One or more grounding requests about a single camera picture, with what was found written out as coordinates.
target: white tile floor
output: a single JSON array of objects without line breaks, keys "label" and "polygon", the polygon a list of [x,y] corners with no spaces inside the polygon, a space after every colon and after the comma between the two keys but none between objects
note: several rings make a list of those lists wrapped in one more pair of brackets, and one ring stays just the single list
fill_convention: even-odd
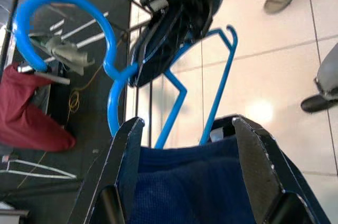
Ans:
[{"label": "white tile floor", "polygon": [[[264,13],[264,1],[224,0],[214,17],[212,27],[226,30],[231,24],[239,38],[217,117],[243,114],[268,129],[305,174],[331,222],[338,223],[338,107],[312,115],[300,109],[304,98],[317,93],[313,78],[338,42],[338,0],[293,0],[276,15]],[[133,7],[132,25],[147,18]],[[215,36],[198,43],[172,68],[188,93],[165,147],[197,145],[227,57],[227,48]],[[154,81],[153,141],[176,96],[165,77]],[[140,89],[139,98],[146,145],[149,86]],[[136,91],[129,88],[128,118],[135,115],[135,100]]]}]

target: black shoe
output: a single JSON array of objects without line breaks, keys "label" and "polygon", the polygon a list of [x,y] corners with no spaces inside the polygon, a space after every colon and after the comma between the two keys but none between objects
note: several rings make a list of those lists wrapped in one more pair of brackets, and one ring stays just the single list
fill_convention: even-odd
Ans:
[{"label": "black shoe", "polygon": [[312,113],[325,109],[329,109],[335,105],[338,105],[338,100],[326,100],[321,95],[311,96],[302,101],[301,108],[303,111]]}]

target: blue fabric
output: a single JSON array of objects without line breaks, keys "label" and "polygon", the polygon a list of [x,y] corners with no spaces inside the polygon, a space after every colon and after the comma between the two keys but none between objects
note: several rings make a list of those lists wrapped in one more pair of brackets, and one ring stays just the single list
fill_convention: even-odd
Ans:
[{"label": "blue fabric", "polygon": [[129,224],[254,224],[234,136],[193,148],[142,148]]}]

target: red bag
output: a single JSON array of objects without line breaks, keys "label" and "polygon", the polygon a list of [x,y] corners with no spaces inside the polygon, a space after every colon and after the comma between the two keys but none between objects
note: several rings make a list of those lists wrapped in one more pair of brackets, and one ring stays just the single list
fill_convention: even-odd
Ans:
[{"label": "red bag", "polygon": [[36,88],[51,83],[17,72],[17,64],[4,70],[0,83],[0,142],[48,152],[68,150],[75,145],[70,133],[30,103]]}]

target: dark blue cloth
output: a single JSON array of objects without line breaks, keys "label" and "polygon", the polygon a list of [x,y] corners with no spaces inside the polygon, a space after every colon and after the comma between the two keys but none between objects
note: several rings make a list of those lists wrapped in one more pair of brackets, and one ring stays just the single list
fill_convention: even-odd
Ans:
[{"label": "dark blue cloth", "polygon": [[142,148],[129,224],[254,224],[234,136],[176,150]]}]

